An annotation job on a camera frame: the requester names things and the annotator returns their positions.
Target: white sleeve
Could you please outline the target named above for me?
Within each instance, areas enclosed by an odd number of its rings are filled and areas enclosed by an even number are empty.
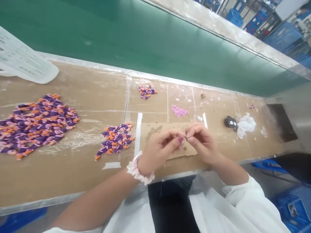
[[[96,229],[93,230],[88,230],[88,231],[68,231],[68,230],[63,230],[59,227],[54,227],[51,228],[43,233],[103,233],[104,228],[103,227],[98,227]]]
[[[275,205],[263,193],[253,177],[245,184],[223,187],[226,200],[260,232],[290,232],[281,221]]]

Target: dark pants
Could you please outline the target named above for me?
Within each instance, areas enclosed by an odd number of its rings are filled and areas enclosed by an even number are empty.
[[[154,183],[148,186],[150,208],[156,233],[199,233],[189,190],[195,176]]]

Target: white tape strip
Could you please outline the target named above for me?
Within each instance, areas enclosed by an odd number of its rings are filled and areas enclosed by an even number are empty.
[[[140,147],[140,128],[141,128],[141,125],[142,125],[142,119],[143,119],[143,114],[139,113],[138,117],[137,117],[134,156],[137,156],[138,153],[139,153],[139,147]]]
[[[121,168],[121,164],[120,162],[106,163],[106,165],[102,168],[102,170],[110,169],[110,168]]]
[[[203,113],[203,120],[204,120],[204,125],[205,125],[205,128],[207,128],[207,122],[206,122],[206,116],[205,116],[205,113]]]

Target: cardboard sheet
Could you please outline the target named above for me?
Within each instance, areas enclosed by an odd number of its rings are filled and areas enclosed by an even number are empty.
[[[207,90],[194,86],[150,80],[123,72],[89,69],[55,63],[60,73],[46,85],[35,84],[17,77],[0,77],[0,118],[6,118],[19,103],[37,101],[47,93],[58,93],[60,100],[75,108],[81,121],[76,128],[53,146],[43,146],[17,161],[14,156],[0,155],[0,207],[48,199],[86,191],[125,168],[134,157],[133,143],[115,155],[94,157],[101,147],[101,133],[106,126],[131,122],[136,134],[137,115],[142,113],[141,143],[155,125],[163,128],[184,127],[193,121],[203,122],[206,114],[208,129],[218,142],[219,150],[234,161],[244,161],[282,153],[282,143],[276,135],[274,122],[262,99],[232,92]],[[142,100],[138,86],[149,83],[159,91]],[[186,108],[189,114],[179,119],[171,105]],[[223,119],[230,115],[237,121],[246,112],[254,118],[254,132],[239,139]],[[186,155],[195,152],[189,148]],[[119,162],[121,168],[103,169],[106,163]],[[206,168],[198,156],[170,159],[156,171],[156,177]]]
[[[164,129],[175,128],[180,130],[181,132],[185,132],[189,123],[143,123],[141,125],[141,132],[140,132],[140,150],[144,151],[147,141],[149,140],[150,136],[156,132],[160,132]],[[182,156],[190,156],[197,154],[196,150],[186,141],[184,140],[181,150],[174,151],[169,159],[174,159]]]

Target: finger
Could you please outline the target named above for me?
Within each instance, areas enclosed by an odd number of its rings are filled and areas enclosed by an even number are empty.
[[[194,147],[198,154],[206,154],[206,147],[196,137],[188,138],[187,142]]]
[[[187,128],[186,128],[186,134],[189,132],[189,129],[191,129],[193,126],[196,126],[196,125],[200,125],[201,123],[199,123],[199,122],[193,122],[193,123],[191,123],[190,125],[188,125],[187,126]]]
[[[162,149],[162,153],[163,153],[163,156],[167,156],[169,157],[169,155],[171,153],[173,153],[174,150],[176,150],[179,145],[181,144],[182,142],[182,138],[181,137],[175,137],[173,138],[163,149]]]
[[[186,135],[183,132],[181,132],[181,131],[179,131],[177,129],[167,129],[167,130],[163,130],[163,131],[159,132],[158,137],[159,137],[159,139],[161,141],[163,141],[163,140],[168,139],[170,137],[173,137],[173,138],[175,138],[175,137],[185,138]]]
[[[186,138],[192,137],[195,133],[201,133],[203,129],[206,129],[203,124],[196,124],[196,125],[191,126],[187,132]]]

